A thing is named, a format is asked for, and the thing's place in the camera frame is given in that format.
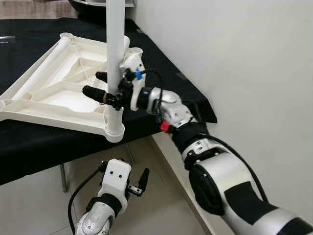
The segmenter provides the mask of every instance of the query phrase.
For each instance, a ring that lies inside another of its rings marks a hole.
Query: white wall
[[[131,18],[210,100],[210,132],[247,159],[272,203],[312,223],[313,1],[136,5]]]

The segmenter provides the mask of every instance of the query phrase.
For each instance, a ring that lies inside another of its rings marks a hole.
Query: table leg
[[[129,159],[130,159],[130,163],[133,164],[134,163],[134,157],[133,157],[131,148],[130,148],[128,143],[126,143],[126,148],[127,148],[127,153],[128,153]]]
[[[61,171],[62,191],[67,192],[68,187],[67,187],[67,179],[65,176],[64,163],[60,164],[60,171]]]

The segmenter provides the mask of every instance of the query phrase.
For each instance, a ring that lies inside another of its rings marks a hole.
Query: black tablecloth
[[[16,40],[0,44],[0,94],[51,48],[62,32],[106,41],[104,27],[79,19],[1,20],[0,36],[15,35]],[[217,121],[208,100],[133,21],[125,20],[125,34],[131,40],[130,47],[143,49],[145,67],[159,69],[165,89],[196,102],[204,121]],[[147,76],[146,86],[159,86],[158,80],[153,75]],[[160,131],[154,116],[144,111],[125,110],[123,123],[126,128],[124,139],[114,144],[103,136],[90,133],[14,120],[0,122],[0,185]]]

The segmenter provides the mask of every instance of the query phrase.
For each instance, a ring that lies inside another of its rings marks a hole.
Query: tiled floor
[[[148,138],[130,143],[134,155],[131,182],[136,185],[145,167],[151,171],[144,196],[132,196],[126,212],[110,230],[111,235],[204,235],[184,200],[173,175]],[[126,146],[112,148],[66,163],[70,191],[73,192],[102,160],[129,159]],[[59,167],[26,176],[0,186],[0,234],[70,235],[67,203],[70,192],[63,193]],[[74,201],[74,219],[83,215],[88,201],[97,194],[101,175],[92,179]]]

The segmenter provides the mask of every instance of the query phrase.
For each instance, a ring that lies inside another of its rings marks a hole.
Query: blue clip
[[[135,72],[135,76],[137,77],[138,80],[142,79],[141,71]]]

